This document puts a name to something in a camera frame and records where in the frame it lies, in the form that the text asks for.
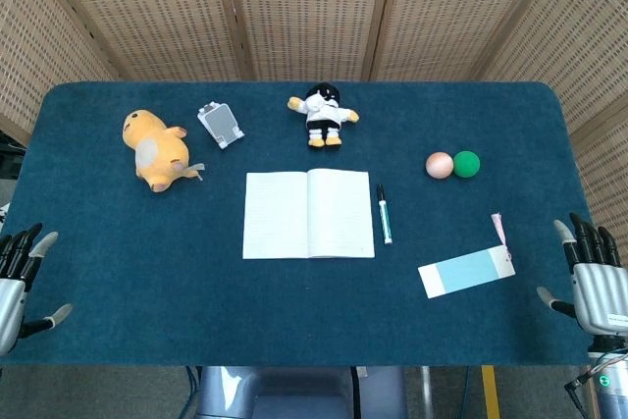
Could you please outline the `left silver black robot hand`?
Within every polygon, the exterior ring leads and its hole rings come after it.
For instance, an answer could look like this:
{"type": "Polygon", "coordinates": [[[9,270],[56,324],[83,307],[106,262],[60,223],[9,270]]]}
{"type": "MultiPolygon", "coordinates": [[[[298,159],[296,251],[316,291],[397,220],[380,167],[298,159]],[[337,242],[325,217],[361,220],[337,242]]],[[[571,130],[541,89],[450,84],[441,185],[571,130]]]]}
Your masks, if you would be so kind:
{"type": "Polygon", "coordinates": [[[48,250],[58,239],[57,232],[34,241],[43,228],[36,223],[14,236],[1,237],[1,355],[9,354],[21,339],[54,330],[73,311],[66,303],[43,318],[25,320],[26,302],[48,250]]]}

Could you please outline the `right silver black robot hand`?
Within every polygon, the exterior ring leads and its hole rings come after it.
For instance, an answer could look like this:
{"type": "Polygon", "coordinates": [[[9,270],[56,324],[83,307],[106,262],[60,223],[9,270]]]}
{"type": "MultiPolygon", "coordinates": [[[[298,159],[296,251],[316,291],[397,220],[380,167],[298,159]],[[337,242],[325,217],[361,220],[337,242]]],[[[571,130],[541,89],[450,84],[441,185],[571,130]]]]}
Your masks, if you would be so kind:
{"type": "Polygon", "coordinates": [[[627,336],[627,269],[618,246],[605,227],[594,227],[579,215],[569,215],[572,225],[553,222],[561,242],[572,287],[573,300],[553,296],[545,287],[537,295],[550,310],[577,321],[593,336],[627,336]]]}

